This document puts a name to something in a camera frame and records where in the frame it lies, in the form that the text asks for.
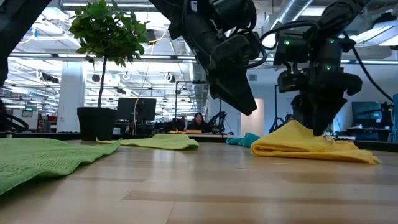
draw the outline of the screen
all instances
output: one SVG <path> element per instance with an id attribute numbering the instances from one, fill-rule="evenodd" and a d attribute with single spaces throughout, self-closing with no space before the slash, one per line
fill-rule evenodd
<path id="1" fill-rule="evenodd" d="M 117 119 L 134 119 L 134 105 L 137 98 L 119 98 Z M 140 98 L 136 106 L 137 121 L 154 121 L 156 111 L 156 99 Z"/>
<path id="2" fill-rule="evenodd" d="M 29 110 L 22 111 L 22 117 L 23 118 L 31 118 L 31 117 L 33 117 L 33 111 L 29 111 Z"/>

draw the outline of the yellow towel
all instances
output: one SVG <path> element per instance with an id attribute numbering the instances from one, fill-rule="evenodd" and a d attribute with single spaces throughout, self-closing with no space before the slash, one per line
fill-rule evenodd
<path id="1" fill-rule="evenodd" d="M 333 139 L 327 142 L 324 136 L 313 136 L 312 130 L 297 121 L 291 121 L 255 141 L 251 152 L 255 156 L 380 163 L 371 152 L 358 149 L 352 142 Z"/>
<path id="2" fill-rule="evenodd" d="M 103 144 L 112 144 L 115 141 L 100 141 Z M 186 134 L 155 134 L 147 139 L 125 139 L 120 142 L 122 146 L 149 147 L 168 150 L 189 150 L 199 147 L 199 143 L 190 139 Z"/>

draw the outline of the green towel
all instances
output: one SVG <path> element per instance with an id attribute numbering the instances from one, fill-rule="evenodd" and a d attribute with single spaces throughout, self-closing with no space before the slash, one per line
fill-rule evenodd
<path id="1" fill-rule="evenodd" d="M 83 146 L 54 139 L 0 139 L 0 195 L 34 177 L 72 173 L 81 163 L 112 154 L 120 145 Z"/>
<path id="2" fill-rule="evenodd" d="M 99 141 L 97 139 L 97 142 L 111 144 L 114 141 Z M 147 139 L 122 140 L 121 145 L 169 150 L 196 149 L 199 147 L 199 143 L 190 139 L 186 134 L 156 134 Z"/>

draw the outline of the wooden table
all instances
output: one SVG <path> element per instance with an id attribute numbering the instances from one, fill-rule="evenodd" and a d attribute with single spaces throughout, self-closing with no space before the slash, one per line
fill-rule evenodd
<path id="1" fill-rule="evenodd" d="M 0 223 L 398 223 L 398 154 L 374 153 L 383 165 L 120 147 L 0 196 Z"/>

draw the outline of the column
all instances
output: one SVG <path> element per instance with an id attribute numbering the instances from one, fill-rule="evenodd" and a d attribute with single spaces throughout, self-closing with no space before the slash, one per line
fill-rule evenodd
<path id="1" fill-rule="evenodd" d="M 57 133 L 62 131 L 80 132 L 77 108 L 85 104 L 85 83 L 84 63 L 63 63 Z"/>
<path id="2" fill-rule="evenodd" d="M 264 100 L 255 99 L 257 104 L 257 110 L 253 111 L 252 114 L 246 116 L 241 113 L 241 135 L 244 136 L 246 132 L 263 136 L 264 130 Z"/>

